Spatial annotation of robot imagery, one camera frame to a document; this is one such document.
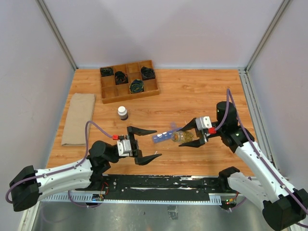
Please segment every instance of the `transparent container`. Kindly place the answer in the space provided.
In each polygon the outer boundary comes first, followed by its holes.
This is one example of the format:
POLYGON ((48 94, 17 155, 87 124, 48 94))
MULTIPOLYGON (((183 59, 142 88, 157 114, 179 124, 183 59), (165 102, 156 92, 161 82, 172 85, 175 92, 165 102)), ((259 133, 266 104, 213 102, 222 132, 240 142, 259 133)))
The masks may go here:
POLYGON ((193 141, 193 134, 190 131, 175 131, 171 135, 171 139, 178 143, 187 143, 193 141))

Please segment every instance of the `coiled black cable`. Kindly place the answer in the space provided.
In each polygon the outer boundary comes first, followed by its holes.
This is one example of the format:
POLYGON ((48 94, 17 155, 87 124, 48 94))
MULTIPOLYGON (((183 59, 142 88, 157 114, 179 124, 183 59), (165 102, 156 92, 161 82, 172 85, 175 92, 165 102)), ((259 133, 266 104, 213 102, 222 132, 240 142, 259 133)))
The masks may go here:
POLYGON ((144 91, 144 83, 140 79, 135 79, 129 86, 130 93, 139 93, 144 91))
POLYGON ((114 70, 111 67, 101 67, 100 68, 101 76, 113 76, 114 70))
POLYGON ((155 72, 152 68, 142 67, 141 68, 141 75, 143 80, 153 79, 155 78, 155 72))
POLYGON ((115 73, 115 83, 116 85, 128 83, 127 74, 122 71, 117 71, 115 73))

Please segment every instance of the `perforated metal strip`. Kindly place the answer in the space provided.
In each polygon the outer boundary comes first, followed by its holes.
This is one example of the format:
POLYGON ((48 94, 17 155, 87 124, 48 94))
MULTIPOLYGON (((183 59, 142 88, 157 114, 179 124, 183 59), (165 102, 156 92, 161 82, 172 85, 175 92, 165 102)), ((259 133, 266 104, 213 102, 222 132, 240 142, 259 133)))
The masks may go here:
MULTIPOLYGON (((120 203, 120 204, 160 204, 160 205, 221 205, 220 196, 210 195, 209 201, 154 201, 154 200, 108 200, 103 201, 92 200, 97 198, 97 194, 93 196, 93 193, 71 193, 72 199, 75 202, 84 203, 120 203)), ((49 197, 44 198, 44 202, 70 202, 66 192, 57 193, 49 197)))

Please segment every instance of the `red connector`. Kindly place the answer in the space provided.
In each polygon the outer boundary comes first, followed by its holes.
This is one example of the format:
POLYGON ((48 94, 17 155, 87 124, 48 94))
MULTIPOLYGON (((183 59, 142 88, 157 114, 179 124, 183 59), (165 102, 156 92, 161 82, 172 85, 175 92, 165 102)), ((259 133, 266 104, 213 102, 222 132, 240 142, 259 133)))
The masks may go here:
POLYGON ((113 136, 112 136, 112 139, 115 140, 115 141, 117 141, 117 140, 119 139, 119 136, 118 136, 118 135, 113 135, 113 136))
POLYGON ((215 128, 209 128, 208 133, 215 134, 216 133, 215 128))

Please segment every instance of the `bottle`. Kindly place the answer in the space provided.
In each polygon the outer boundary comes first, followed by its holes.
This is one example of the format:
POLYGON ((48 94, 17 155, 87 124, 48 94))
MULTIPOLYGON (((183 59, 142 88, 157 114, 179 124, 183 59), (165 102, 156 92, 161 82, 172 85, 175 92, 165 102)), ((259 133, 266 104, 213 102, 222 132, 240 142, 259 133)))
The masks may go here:
POLYGON ((128 118, 128 112, 123 106, 118 108, 117 113, 119 114, 121 120, 126 120, 128 118))
POLYGON ((171 139, 178 143, 187 143, 193 141, 193 134, 190 131, 174 131, 171 139))

